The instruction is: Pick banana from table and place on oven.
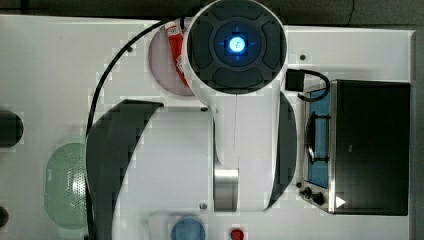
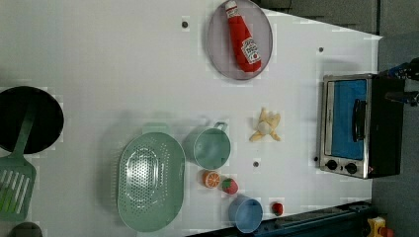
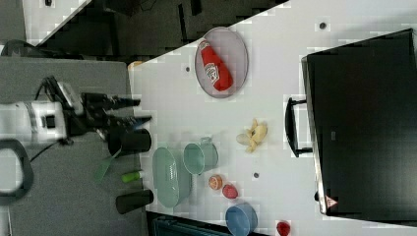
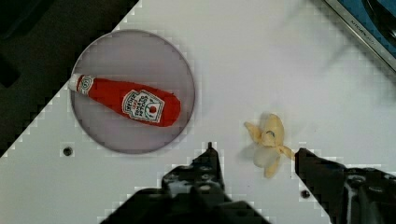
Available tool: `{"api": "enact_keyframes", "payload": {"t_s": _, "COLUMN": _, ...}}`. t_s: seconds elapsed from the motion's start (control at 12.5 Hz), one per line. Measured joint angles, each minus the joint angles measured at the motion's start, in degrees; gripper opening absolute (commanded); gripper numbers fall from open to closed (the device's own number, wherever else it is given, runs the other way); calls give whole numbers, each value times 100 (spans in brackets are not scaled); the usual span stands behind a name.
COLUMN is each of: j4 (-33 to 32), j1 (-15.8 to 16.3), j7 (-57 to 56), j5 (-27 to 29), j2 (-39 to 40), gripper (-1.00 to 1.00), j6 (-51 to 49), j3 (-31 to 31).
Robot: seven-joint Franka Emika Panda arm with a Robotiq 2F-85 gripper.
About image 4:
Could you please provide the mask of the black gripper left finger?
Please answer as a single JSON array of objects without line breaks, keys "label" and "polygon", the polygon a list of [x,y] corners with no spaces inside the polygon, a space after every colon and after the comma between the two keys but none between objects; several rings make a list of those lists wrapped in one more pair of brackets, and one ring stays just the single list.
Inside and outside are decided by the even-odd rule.
[{"label": "black gripper left finger", "polygon": [[271,224],[244,201],[225,193],[219,153],[208,145],[189,165],[141,189],[100,224]]}]

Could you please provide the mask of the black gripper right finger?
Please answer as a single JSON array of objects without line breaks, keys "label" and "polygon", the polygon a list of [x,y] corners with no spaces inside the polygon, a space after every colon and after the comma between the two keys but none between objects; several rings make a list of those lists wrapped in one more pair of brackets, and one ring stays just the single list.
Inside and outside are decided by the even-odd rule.
[{"label": "black gripper right finger", "polygon": [[295,154],[295,173],[332,224],[396,224],[396,179],[375,168],[347,168],[306,148]]}]

